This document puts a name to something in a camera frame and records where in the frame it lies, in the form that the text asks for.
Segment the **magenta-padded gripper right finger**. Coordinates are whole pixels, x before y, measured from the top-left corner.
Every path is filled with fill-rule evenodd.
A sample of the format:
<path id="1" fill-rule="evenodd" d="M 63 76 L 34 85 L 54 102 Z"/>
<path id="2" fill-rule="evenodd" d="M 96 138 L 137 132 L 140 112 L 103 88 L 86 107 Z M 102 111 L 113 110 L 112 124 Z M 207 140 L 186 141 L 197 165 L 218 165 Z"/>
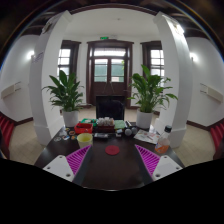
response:
<path id="1" fill-rule="evenodd" d="M 136 145 L 135 148 L 143 183 L 145 185 L 182 169 L 182 166 L 168 155 L 159 156 L 139 145 Z"/>

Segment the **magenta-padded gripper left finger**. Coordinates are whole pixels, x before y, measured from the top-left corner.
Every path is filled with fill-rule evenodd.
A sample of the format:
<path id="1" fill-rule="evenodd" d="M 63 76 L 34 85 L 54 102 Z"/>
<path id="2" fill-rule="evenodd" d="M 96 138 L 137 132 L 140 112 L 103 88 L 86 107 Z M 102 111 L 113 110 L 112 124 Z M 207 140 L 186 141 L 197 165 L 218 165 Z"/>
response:
<path id="1" fill-rule="evenodd" d="M 69 182 L 81 185 L 92 155 L 92 146 L 80 148 L 68 156 L 59 155 L 48 163 L 44 170 Z"/>

